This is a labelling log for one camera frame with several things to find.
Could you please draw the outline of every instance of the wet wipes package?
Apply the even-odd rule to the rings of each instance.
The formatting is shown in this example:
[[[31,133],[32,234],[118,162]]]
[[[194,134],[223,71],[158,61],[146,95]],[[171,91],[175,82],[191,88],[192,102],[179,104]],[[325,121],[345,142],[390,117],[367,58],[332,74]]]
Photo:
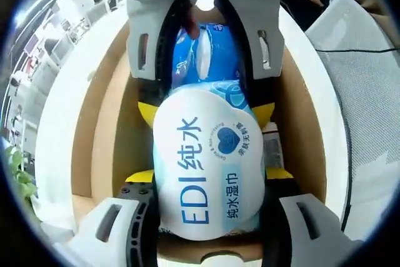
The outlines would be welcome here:
[[[173,90],[156,113],[153,136],[163,229],[202,241],[257,228],[263,136],[239,81]]]
[[[172,88],[239,78],[239,55],[229,28],[221,24],[201,24],[196,40],[181,29],[172,61]]]

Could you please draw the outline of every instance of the gray mesh fabric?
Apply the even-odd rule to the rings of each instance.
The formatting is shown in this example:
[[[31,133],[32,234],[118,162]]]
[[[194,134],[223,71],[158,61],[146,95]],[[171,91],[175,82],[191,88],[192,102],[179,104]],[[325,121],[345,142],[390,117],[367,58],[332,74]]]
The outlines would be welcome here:
[[[393,48],[374,19],[353,0],[335,0],[306,34],[320,50]],[[365,238],[384,209],[378,204],[393,194],[400,178],[399,53],[319,52],[319,56],[347,127],[352,183],[346,229],[363,223],[361,214],[377,216],[353,231],[353,238]]]

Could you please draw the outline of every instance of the green plant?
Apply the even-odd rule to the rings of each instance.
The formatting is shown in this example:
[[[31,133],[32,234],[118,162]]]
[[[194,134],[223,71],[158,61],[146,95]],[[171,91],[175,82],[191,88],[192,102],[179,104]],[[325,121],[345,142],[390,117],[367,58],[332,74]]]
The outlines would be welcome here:
[[[23,199],[29,199],[36,193],[37,187],[32,183],[33,176],[20,169],[24,159],[21,150],[15,146],[7,147],[5,150],[5,157],[21,197]]]

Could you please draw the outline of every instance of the cable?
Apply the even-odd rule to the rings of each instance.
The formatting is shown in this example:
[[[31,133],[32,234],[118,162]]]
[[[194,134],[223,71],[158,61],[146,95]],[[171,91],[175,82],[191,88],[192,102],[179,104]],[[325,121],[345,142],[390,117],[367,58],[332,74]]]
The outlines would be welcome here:
[[[400,48],[388,48],[382,50],[368,50],[368,49],[345,49],[345,50],[320,50],[315,49],[319,53],[388,53],[390,51],[399,51]]]

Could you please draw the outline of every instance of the yellow plastic part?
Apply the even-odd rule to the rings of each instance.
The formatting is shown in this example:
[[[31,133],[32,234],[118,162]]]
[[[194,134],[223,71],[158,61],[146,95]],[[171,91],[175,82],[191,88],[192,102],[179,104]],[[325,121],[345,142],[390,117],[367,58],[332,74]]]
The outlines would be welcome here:
[[[142,114],[142,117],[145,120],[145,122],[150,126],[150,128],[153,128],[152,126],[154,122],[154,117],[156,115],[158,107],[141,102],[138,102],[137,106],[139,107],[139,111]]]
[[[258,125],[263,129],[271,120],[275,109],[275,103],[264,104],[262,106],[256,106],[252,109],[254,115],[256,115]]]
[[[147,170],[135,173],[128,177],[125,182],[127,183],[151,183],[153,179],[154,170]],[[286,179],[293,178],[293,176],[282,168],[267,168],[267,179]]]

